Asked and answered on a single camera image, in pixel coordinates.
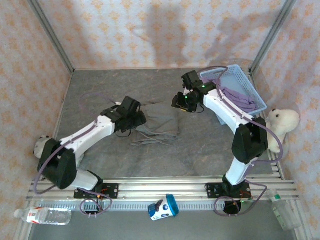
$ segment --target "clear plastic bottle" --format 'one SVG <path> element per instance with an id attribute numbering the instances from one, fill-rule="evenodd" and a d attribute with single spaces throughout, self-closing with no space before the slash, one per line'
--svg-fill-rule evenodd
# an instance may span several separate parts
<path id="1" fill-rule="evenodd" d="M 71 220 L 72 212 L 62 208 L 28 207 L 24 210 L 16 210 L 13 215 L 26 223 L 67 225 Z"/>
<path id="2" fill-rule="evenodd" d="M 275 189 L 270 189 L 266 192 L 272 201 L 272 210 L 278 222 L 284 231 L 299 228 L 301 226 L 296 215 L 292 211 L 289 204 L 282 200 Z"/>

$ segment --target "wall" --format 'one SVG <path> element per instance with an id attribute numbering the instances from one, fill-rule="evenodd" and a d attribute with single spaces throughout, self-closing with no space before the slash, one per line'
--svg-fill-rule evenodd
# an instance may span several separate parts
<path id="1" fill-rule="evenodd" d="M 299 111 L 301 122 L 289 133 L 285 175 L 303 193 L 308 221 L 320 237 L 320 11 L 318 0 L 297 1 L 261 63 L 255 82 L 273 108 Z"/>
<path id="2" fill-rule="evenodd" d="M 53 133 L 70 74 L 26 0 L 0 1 L 0 232 L 12 239 L 37 160 Z"/>
<path id="3" fill-rule="evenodd" d="M 254 60 L 285 0 L 39 1 L 76 69 Z"/>

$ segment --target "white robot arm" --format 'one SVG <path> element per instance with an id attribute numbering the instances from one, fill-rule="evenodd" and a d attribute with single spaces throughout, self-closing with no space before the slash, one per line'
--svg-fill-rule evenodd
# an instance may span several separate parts
<path id="1" fill-rule="evenodd" d="M 90 171 L 77 170 L 77 160 L 94 144 L 117 131 L 135 129 L 147 122 L 140 111 L 141 104 L 126 96 L 123 102 L 104 110 L 97 119 L 75 134 L 60 141 L 41 140 L 42 151 L 34 155 L 40 158 L 38 171 L 60 189 L 69 186 L 100 193 L 103 180 Z"/>
<path id="2" fill-rule="evenodd" d="M 234 108 L 239 109 L 229 99 L 225 98 L 225 100 Z M 203 104 L 208 109 L 215 112 L 229 126 L 233 134 L 236 134 L 236 130 L 240 125 L 246 125 L 249 123 L 248 121 L 244 120 L 243 117 L 235 114 L 229 107 L 226 106 L 226 104 L 221 101 L 217 89 L 210 91 L 203 97 Z M 253 119 L 251 115 L 241 111 L 240 109 L 239 111 L 248 119 Z M 225 175 L 226 179 L 232 186 L 242 183 L 245 180 L 245 173 L 247 172 L 248 168 L 252 162 L 256 161 L 257 159 L 258 157 L 255 157 L 249 163 L 245 164 L 234 157 L 231 167 Z"/>
<path id="3" fill-rule="evenodd" d="M 213 82 L 203 83 L 196 71 L 186 73 L 182 80 L 184 93 L 178 92 L 173 98 L 172 107 L 194 113 L 198 104 L 204 105 L 214 111 L 234 134 L 234 159 L 222 181 L 225 191 L 223 195 L 236 196 L 245 184 L 245 176 L 252 162 L 268 149 L 267 131 L 252 123 L 266 126 L 266 122 L 261 117 L 253 118 L 239 109 L 224 97 Z"/>

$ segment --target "gray cloth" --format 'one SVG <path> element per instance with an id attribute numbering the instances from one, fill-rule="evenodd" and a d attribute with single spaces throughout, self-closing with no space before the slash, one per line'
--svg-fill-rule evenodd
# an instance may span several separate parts
<path id="1" fill-rule="evenodd" d="M 132 131 L 131 145 L 161 143 L 168 145 L 179 133 L 178 110 L 168 102 L 159 102 L 141 107 L 146 123 Z"/>

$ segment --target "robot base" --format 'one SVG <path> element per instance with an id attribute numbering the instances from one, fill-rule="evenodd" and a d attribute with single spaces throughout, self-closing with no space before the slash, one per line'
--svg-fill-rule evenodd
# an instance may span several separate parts
<path id="1" fill-rule="evenodd" d="M 104 194 L 109 196 L 111 199 L 117 199 L 118 193 L 119 193 L 119 184 L 118 183 L 103 183 L 99 186 L 98 193 Z M 93 195 L 90 193 L 87 193 L 85 191 L 82 191 L 80 189 L 76 189 L 74 191 L 73 198 L 75 199 L 96 199 L 97 195 Z"/>
<path id="2" fill-rule="evenodd" d="M 232 192 L 226 192 L 225 183 L 207 183 L 205 186 L 208 199 L 217 199 L 220 197 L 230 197 L 233 199 L 251 199 L 251 190 L 249 183 L 242 182 L 240 188 Z"/>

